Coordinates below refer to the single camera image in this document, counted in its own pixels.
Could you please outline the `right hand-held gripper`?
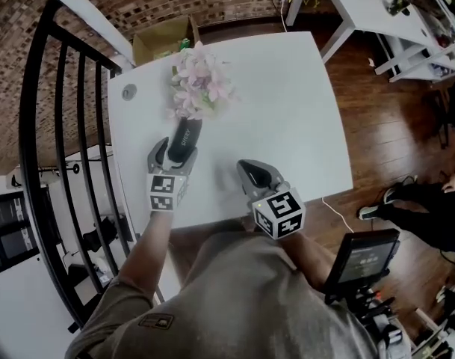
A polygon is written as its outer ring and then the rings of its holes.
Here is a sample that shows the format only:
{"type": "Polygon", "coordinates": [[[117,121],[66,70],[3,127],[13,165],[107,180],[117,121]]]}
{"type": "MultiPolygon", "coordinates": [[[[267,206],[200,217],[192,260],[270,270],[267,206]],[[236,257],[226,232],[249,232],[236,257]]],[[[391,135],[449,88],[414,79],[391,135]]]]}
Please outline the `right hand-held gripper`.
{"type": "Polygon", "coordinates": [[[306,207],[295,187],[272,165],[242,159],[236,165],[256,225],[274,240],[300,231],[306,207]]]}

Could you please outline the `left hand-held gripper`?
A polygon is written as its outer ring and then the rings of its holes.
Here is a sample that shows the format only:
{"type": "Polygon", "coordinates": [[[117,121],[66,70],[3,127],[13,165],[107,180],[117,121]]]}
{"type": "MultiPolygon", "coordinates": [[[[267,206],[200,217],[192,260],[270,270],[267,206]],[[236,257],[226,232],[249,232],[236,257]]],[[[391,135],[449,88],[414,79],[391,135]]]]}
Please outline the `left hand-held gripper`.
{"type": "Polygon", "coordinates": [[[156,212],[175,211],[188,190],[188,180],[193,170],[198,149],[180,164],[173,163],[169,170],[164,166],[169,138],[162,138],[147,156],[148,174],[146,182],[150,208],[156,212]]]}

